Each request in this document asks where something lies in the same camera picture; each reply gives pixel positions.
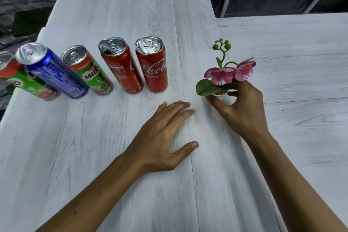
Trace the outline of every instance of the milo can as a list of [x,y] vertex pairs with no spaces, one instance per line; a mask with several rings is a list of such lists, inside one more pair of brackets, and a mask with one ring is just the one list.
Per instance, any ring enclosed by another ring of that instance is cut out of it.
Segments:
[[53,100],[60,94],[57,89],[26,71],[10,52],[0,52],[0,78],[43,100]]
[[112,91],[109,77],[84,46],[67,48],[61,58],[96,94],[109,94]]

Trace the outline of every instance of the potted plant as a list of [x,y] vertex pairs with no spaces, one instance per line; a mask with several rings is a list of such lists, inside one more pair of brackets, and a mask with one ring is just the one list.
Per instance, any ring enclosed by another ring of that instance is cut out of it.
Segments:
[[[228,90],[233,89],[241,81],[247,80],[253,72],[253,67],[256,65],[256,62],[253,61],[254,58],[249,58],[239,64],[229,61],[223,65],[226,53],[231,49],[231,43],[228,40],[222,41],[223,39],[219,39],[213,45],[213,50],[220,50],[223,53],[222,59],[219,57],[216,58],[219,67],[208,69],[204,74],[204,78],[206,79],[202,79],[197,83],[196,92],[199,96],[208,96],[211,94],[222,96],[226,94]],[[227,67],[230,63],[236,66]]]

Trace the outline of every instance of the can lid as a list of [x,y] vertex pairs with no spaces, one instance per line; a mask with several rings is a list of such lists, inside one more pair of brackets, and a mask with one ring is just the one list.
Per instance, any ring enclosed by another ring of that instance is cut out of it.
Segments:
[[87,55],[87,49],[82,45],[73,45],[67,48],[61,58],[67,65],[76,65],[82,62]]
[[0,71],[5,69],[9,62],[15,57],[11,52],[2,51],[0,52]]
[[141,54],[155,54],[163,49],[163,41],[155,36],[142,37],[135,42],[135,49]]
[[124,39],[120,37],[112,37],[101,40],[99,42],[99,50],[108,56],[119,56],[127,48],[127,44]]
[[24,65],[31,65],[41,61],[46,53],[46,46],[41,43],[30,42],[18,48],[16,52],[16,60]]

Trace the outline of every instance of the fingernail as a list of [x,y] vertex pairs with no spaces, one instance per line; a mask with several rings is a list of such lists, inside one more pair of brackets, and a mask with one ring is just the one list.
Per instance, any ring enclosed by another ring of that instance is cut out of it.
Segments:
[[192,148],[195,150],[199,146],[198,142],[192,142]]

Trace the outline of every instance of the aluminum can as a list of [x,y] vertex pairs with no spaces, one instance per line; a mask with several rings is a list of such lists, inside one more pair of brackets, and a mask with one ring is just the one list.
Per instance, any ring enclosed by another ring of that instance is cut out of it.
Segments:
[[0,52],[0,77],[43,100],[53,100],[60,94],[57,89],[26,71],[10,52]]
[[61,59],[96,94],[109,94],[112,91],[111,80],[84,46],[74,45],[67,48]]
[[88,85],[82,81],[63,61],[46,46],[30,42],[19,47],[16,60],[34,76],[70,98],[83,97],[88,92]]
[[112,37],[99,42],[102,58],[109,66],[116,79],[129,94],[139,93],[143,81],[134,63],[132,52],[124,39]]
[[166,48],[163,41],[154,36],[139,38],[135,42],[146,84],[152,92],[161,92],[168,87]]

